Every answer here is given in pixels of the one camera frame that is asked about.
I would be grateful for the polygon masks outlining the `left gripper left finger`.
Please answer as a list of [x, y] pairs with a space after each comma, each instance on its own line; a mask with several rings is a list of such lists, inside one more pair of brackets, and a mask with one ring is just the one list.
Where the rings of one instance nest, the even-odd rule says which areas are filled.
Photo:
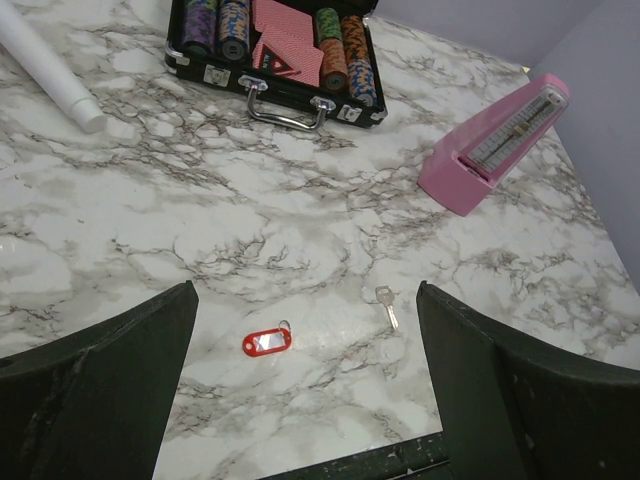
[[2, 478], [152, 478], [198, 304], [187, 281], [2, 358]]

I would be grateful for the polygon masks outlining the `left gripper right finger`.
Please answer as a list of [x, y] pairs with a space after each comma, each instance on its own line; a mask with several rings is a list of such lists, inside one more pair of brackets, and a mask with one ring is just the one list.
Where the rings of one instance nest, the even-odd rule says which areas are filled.
[[428, 282], [416, 303], [454, 478], [638, 478], [638, 371], [555, 347]]

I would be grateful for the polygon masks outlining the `red key tag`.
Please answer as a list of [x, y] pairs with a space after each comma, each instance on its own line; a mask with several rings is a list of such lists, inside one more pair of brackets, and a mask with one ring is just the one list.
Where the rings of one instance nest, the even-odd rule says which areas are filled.
[[292, 344], [291, 325], [287, 320], [276, 328], [252, 332], [242, 342], [242, 350], [252, 358], [283, 352]]

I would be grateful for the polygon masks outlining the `silver key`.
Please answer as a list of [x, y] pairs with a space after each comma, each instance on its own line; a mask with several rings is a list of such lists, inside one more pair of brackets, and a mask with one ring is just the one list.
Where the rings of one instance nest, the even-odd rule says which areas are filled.
[[384, 306], [390, 325], [393, 330], [397, 330], [399, 323], [394, 311], [395, 294], [389, 286], [379, 286], [375, 289], [378, 302]]

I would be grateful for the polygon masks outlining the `pink metronome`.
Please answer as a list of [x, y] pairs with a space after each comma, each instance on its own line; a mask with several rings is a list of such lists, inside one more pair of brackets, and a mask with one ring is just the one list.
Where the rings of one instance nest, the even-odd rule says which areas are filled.
[[468, 215], [553, 126], [569, 99], [558, 77], [534, 79], [439, 140], [418, 185], [446, 209]]

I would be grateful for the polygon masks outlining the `white microphone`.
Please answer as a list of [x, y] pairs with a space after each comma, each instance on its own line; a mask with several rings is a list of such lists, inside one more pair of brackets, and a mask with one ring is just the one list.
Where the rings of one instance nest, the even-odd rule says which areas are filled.
[[104, 129], [107, 117], [95, 97], [10, 1], [1, 2], [1, 45], [85, 133]]

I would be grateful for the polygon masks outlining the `black poker chip case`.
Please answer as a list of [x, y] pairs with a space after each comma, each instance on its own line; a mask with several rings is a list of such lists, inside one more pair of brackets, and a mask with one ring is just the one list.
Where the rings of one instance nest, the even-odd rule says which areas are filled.
[[296, 130], [371, 128], [388, 111], [370, 30], [374, 1], [175, 1], [165, 62], [247, 97], [249, 115]]

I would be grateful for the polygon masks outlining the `red playing card deck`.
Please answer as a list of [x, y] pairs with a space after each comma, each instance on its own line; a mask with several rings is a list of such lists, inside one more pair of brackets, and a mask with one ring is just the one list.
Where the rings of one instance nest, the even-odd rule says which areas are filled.
[[320, 86], [324, 53], [315, 47], [309, 14], [278, 1], [254, 1], [253, 26], [259, 33], [252, 53], [255, 69]]

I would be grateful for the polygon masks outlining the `black mounting rail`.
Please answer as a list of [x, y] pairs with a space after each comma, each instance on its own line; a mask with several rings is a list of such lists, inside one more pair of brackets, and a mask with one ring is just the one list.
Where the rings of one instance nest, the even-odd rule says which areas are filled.
[[268, 476], [268, 480], [453, 479], [441, 432]]

